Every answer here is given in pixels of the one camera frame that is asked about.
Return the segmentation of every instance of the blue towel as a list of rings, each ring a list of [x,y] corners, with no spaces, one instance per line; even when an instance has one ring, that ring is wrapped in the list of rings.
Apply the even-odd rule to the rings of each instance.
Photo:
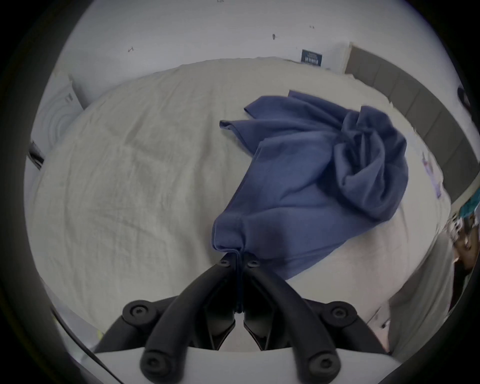
[[[263,96],[253,120],[221,121],[253,155],[212,245],[255,254],[284,279],[389,220],[408,181],[405,138],[387,115],[310,95]]]

